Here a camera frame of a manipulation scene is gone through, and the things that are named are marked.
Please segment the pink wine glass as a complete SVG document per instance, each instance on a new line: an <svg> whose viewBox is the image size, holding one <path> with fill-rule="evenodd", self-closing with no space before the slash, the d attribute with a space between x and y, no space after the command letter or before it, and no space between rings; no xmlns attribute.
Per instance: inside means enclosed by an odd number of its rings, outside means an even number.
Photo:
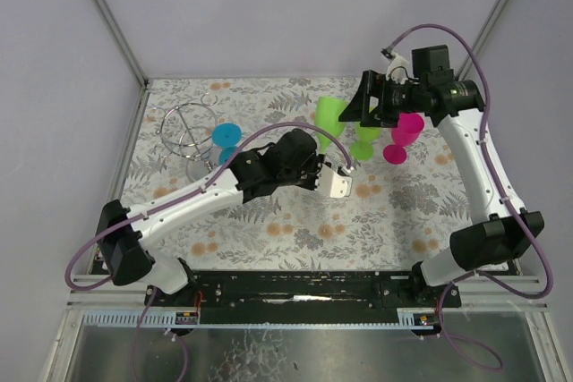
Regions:
<svg viewBox="0 0 573 382"><path fill-rule="evenodd" d="M407 159L406 147L413 144L424 128L424 119L419 114L401 114L398 126L391 130L392 143L383 150L385 160L400 165Z"/></svg>

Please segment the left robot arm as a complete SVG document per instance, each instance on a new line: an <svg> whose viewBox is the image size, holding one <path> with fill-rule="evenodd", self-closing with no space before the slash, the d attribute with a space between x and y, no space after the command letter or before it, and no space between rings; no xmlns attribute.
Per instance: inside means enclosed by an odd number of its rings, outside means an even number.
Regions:
<svg viewBox="0 0 573 382"><path fill-rule="evenodd" d="M277 188L314 190L324 162L316 140L295 128L276 143L238 153L228 167L159 199L127 208L114 199L101 211L99 250L115 286L142 281L174 294L191 283L183 259L155 243L172 231L224 208L267 197Z"/></svg>

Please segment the green wine glass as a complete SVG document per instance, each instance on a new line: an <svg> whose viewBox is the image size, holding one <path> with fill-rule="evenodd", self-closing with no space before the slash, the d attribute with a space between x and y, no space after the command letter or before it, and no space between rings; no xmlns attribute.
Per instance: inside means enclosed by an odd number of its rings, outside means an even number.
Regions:
<svg viewBox="0 0 573 382"><path fill-rule="evenodd" d="M347 102L340 98L322 96L318 98L314 112L314 125L337 139L343 133L346 124L338 118L345 110Z"/></svg>
<svg viewBox="0 0 573 382"><path fill-rule="evenodd" d="M355 142L350 146L350 154L358 161L366 161L373 157L374 148L372 143L381 135L381 128L363 127L355 124Z"/></svg>

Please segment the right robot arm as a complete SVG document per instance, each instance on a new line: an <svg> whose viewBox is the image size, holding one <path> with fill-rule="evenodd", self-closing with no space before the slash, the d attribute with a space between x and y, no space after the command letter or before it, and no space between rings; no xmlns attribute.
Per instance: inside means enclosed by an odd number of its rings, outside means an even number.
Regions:
<svg viewBox="0 0 573 382"><path fill-rule="evenodd" d="M521 257L543 230L543 216L526 208L505 174L477 85L455 78L445 45L415 49L411 62L393 48L382 54L386 72L363 72L339 121L395 128L401 115L425 115L449 145L470 205L472 224L452 233L446 250L413 266L416 292Z"/></svg>

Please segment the blue wine glass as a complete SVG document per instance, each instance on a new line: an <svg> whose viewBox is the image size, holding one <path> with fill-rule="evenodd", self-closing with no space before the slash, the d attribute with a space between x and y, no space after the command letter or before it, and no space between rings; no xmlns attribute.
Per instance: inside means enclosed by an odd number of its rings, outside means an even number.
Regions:
<svg viewBox="0 0 573 382"><path fill-rule="evenodd" d="M218 164L222 166L236 151L242 130L235 123L222 123L211 134L213 144L220 149Z"/></svg>

